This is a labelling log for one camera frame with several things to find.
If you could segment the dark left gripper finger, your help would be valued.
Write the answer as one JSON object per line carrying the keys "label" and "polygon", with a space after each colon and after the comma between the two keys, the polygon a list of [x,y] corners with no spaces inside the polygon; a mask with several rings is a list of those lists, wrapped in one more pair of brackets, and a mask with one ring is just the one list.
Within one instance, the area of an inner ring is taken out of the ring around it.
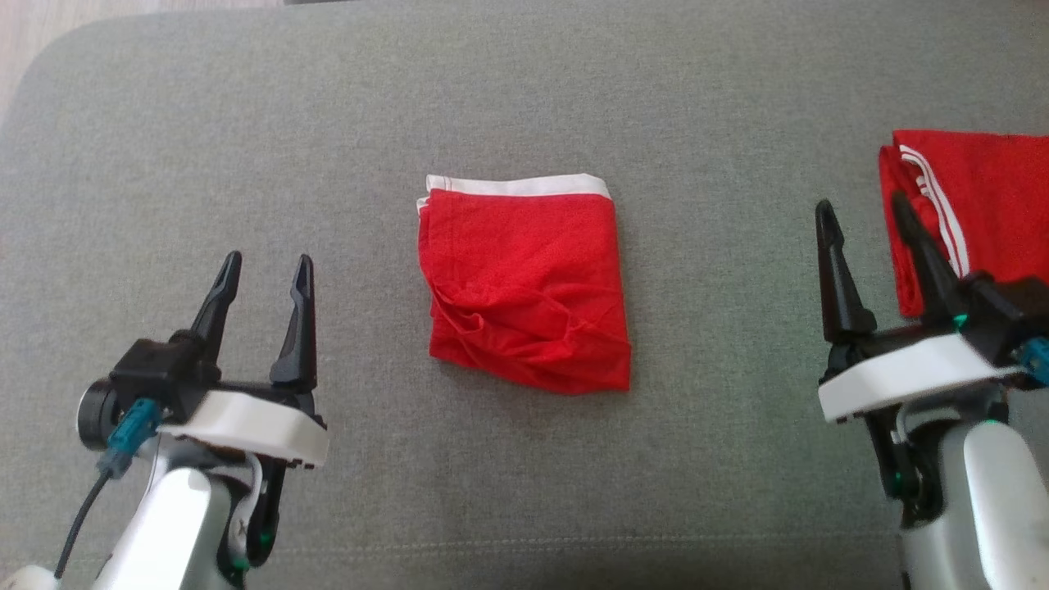
{"label": "dark left gripper finger", "polygon": [[200,344],[202,361],[217,361],[220,355],[222,339],[224,339],[224,322],[229,307],[238,294],[243,254],[240,251],[229,252],[224,262],[217,273],[214,283],[199,307],[195,321],[190,331]]}
{"label": "dark left gripper finger", "polygon": [[291,287],[293,312],[284,344],[270,368],[270,383],[302,391],[317,386],[317,317],[314,262],[302,254]]}

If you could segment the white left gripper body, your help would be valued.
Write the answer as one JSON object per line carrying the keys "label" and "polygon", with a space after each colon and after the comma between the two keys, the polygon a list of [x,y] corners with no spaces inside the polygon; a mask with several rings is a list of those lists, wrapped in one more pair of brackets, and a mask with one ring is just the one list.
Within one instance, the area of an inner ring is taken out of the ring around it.
{"label": "white left gripper body", "polygon": [[329,458],[329,431],[306,410],[240,391],[207,391],[186,422],[162,425],[158,433],[311,468]]}

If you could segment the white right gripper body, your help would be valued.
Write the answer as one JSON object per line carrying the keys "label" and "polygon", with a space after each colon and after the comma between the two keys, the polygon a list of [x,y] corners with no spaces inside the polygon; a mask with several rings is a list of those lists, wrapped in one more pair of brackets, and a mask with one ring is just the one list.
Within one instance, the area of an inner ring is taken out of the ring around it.
{"label": "white right gripper body", "polygon": [[986,381],[1025,374],[1015,360],[996,361],[963,334],[895,329],[830,339],[817,395],[825,422],[837,423]]}

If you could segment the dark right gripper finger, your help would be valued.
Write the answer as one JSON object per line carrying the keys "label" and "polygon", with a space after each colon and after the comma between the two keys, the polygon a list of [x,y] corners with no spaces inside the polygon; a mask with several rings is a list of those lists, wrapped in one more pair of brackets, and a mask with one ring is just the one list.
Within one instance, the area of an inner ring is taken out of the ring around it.
{"label": "dark right gripper finger", "polygon": [[921,321],[923,324],[948,321],[954,325],[964,324],[968,312],[958,292],[958,275],[903,192],[892,195],[892,215],[915,268],[923,305]]}
{"label": "dark right gripper finger", "polygon": [[815,206],[818,283],[825,341],[849,343],[877,329],[873,312],[863,305],[844,256],[844,234],[828,199]]}

